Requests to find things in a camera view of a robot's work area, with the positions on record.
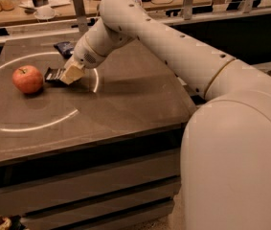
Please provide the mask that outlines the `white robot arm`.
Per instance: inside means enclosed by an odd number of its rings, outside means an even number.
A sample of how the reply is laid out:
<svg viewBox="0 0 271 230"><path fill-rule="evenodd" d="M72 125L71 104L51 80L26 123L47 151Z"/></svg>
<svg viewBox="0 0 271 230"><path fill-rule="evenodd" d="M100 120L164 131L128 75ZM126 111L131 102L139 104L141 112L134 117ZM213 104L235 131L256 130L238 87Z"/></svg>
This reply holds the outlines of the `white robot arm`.
<svg viewBox="0 0 271 230"><path fill-rule="evenodd" d="M271 230L271 77L152 19L134 0L101 0L99 12L62 81L139 40L205 100L181 146L186 230Z"/></svg>

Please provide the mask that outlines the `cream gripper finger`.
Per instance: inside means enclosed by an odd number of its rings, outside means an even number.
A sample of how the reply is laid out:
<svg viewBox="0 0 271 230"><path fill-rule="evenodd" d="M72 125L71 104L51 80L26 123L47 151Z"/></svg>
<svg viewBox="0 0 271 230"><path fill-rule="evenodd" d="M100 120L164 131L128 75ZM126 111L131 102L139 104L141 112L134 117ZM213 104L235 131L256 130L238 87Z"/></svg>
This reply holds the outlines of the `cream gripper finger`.
<svg viewBox="0 0 271 230"><path fill-rule="evenodd" d="M83 65L76 62L69 62L59 79L65 84L69 85L75 81L78 81L83 76Z"/></svg>

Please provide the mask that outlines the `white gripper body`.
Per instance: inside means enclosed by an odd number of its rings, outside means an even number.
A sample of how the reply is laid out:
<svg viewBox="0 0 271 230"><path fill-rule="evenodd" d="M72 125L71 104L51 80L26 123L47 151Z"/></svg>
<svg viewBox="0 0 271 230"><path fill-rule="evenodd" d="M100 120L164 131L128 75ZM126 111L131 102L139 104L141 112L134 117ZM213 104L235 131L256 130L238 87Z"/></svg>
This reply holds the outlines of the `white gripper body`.
<svg viewBox="0 0 271 230"><path fill-rule="evenodd" d="M105 60L104 56L100 56L89 46L85 37L77 42L73 57L74 61L88 69L97 68Z"/></svg>

